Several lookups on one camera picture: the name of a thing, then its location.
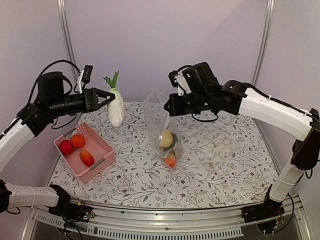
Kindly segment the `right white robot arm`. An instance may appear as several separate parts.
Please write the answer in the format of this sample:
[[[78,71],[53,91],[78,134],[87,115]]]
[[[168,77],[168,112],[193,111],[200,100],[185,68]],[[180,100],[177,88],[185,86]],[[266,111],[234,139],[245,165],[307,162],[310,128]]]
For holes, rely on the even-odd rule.
[[[283,214],[282,203],[289,191],[319,161],[318,111],[297,108],[261,92],[250,83],[229,80],[221,85],[207,62],[185,65],[170,72],[168,78],[178,89],[177,93],[170,94],[164,105],[172,117],[198,115],[202,111],[217,115],[225,111],[263,121],[295,138],[292,157],[268,188],[263,202],[241,210],[246,223]]]

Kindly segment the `white garlic toy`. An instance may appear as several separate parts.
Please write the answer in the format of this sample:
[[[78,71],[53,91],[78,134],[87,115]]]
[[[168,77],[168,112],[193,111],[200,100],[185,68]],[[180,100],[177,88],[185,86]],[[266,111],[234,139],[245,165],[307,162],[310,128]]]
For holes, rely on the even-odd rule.
[[[113,75],[113,78],[108,76],[104,77],[103,79],[108,83],[110,86],[109,92],[115,95],[114,100],[107,104],[108,109],[108,119],[110,124],[114,128],[119,128],[124,120],[124,99],[121,93],[117,90],[116,85],[118,81],[120,71],[116,71]]]

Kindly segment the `orange green papaya toy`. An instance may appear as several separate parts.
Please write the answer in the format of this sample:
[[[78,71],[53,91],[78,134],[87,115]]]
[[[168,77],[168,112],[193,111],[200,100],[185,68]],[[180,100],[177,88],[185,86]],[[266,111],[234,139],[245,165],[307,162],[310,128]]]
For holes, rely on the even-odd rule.
[[[176,166],[177,157],[175,154],[168,154],[167,157],[165,157],[163,160],[165,164],[170,168],[174,168]]]

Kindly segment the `orange red mango toy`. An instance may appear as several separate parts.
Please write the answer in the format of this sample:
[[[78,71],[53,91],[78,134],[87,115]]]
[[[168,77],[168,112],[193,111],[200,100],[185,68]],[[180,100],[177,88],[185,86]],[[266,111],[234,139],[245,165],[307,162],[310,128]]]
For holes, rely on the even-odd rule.
[[[79,157],[82,163],[87,167],[91,167],[95,163],[93,156],[87,150],[81,150],[79,153]]]

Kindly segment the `clear zip top bag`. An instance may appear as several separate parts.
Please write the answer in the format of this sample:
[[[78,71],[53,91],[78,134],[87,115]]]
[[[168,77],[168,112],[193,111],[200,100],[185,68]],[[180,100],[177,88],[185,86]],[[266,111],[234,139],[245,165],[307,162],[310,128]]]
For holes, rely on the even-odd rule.
[[[175,155],[177,160],[186,157],[208,173],[218,162],[226,160],[236,151],[237,144],[212,123],[202,123],[189,117],[170,117],[164,109],[168,99],[154,89],[142,105],[149,144],[160,158],[164,159],[167,155]],[[159,147],[160,136],[165,129],[180,136],[177,147]]]

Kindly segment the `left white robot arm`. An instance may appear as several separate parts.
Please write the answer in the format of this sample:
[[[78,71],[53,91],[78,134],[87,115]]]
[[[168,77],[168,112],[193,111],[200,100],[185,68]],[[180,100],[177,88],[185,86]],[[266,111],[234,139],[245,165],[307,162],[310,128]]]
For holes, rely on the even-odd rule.
[[[0,168],[3,170],[16,153],[37,137],[47,125],[65,115],[90,113],[112,102],[116,96],[108,91],[87,88],[76,94],[64,92],[68,79],[60,71],[41,73],[36,82],[38,94],[34,103],[19,111],[0,136]],[[91,207],[80,208],[59,185],[24,187],[0,182],[0,211],[19,207],[48,207],[49,213],[80,220]]]

